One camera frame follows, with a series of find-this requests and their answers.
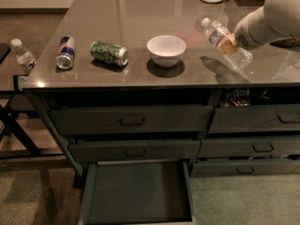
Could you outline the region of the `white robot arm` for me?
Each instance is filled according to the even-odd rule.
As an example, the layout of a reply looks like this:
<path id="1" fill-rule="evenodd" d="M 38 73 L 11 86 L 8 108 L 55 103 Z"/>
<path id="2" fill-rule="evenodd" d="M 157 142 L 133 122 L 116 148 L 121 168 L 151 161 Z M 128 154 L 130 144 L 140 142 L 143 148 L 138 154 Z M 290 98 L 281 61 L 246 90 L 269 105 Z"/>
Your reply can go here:
<path id="1" fill-rule="evenodd" d="M 230 42 L 252 51 L 288 38 L 300 38 L 300 0 L 264 0 L 235 26 Z"/>

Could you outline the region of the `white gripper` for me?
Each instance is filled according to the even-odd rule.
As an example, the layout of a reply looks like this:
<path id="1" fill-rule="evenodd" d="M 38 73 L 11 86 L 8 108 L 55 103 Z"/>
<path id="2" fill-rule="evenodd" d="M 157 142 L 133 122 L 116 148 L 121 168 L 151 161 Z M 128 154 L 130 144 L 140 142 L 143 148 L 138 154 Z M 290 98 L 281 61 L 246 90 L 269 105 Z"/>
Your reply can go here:
<path id="1" fill-rule="evenodd" d="M 235 26 L 233 33 L 234 36 L 222 37 L 217 43 L 217 50 L 221 54 L 236 53 L 239 46 L 248 51 L 264 46 L 271 41 L 272 30 L 260 7 L 243 18 Z"/>

